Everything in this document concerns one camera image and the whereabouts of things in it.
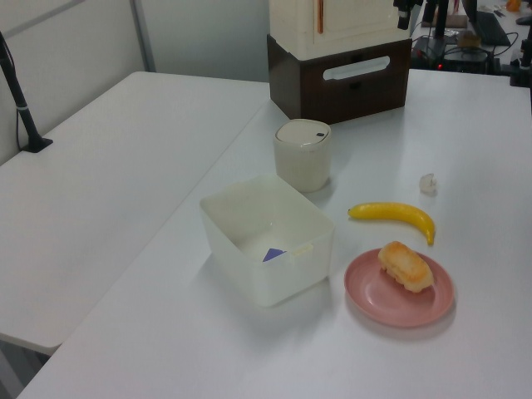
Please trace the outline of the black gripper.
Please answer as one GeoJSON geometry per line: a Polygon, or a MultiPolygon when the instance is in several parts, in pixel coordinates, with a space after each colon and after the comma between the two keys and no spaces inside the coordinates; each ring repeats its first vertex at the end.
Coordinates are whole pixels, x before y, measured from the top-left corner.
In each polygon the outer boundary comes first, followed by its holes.
{"type": "Polygon", "coordinates": [[[401,30],[407,30],[410,26],[410,12],[416,5],[416,0],[394,0],[393,6],[398,11],[397,27],[401,30]]]}

